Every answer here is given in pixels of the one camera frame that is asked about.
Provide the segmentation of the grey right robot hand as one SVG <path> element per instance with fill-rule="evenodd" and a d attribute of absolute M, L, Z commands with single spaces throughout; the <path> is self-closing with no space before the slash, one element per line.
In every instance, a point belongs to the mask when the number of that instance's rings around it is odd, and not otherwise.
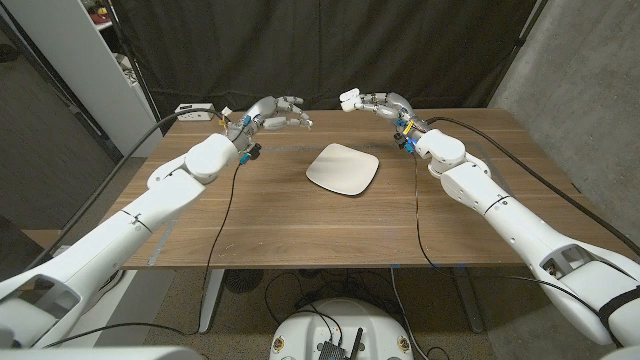
<path fill-rule="evenodd" d="M 354 108 L 384 118 L 394 130 L 394 141 L 398 147 L 410 154 L 415 153 L 418 140 L 430 129 L 425 121 L 418 118 L 409 102 L 393 92 L 361 94 L 356 98 Z"/>

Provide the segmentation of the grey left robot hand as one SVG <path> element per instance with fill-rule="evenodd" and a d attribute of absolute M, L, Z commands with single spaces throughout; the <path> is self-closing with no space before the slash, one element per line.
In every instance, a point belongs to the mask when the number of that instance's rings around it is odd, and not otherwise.
<path fill-rule="evenodd" d="M 278 131 L 286 127 L 310 129 L 313 121 L 298 107 L 304 100 L 296 96 L 267 96 L 254 103 L 237 121 L 226 121 L 226 137 L 240 154 L 240 163 L 259 157 L 261 145 L 252 137 L 258 132 Z"/>

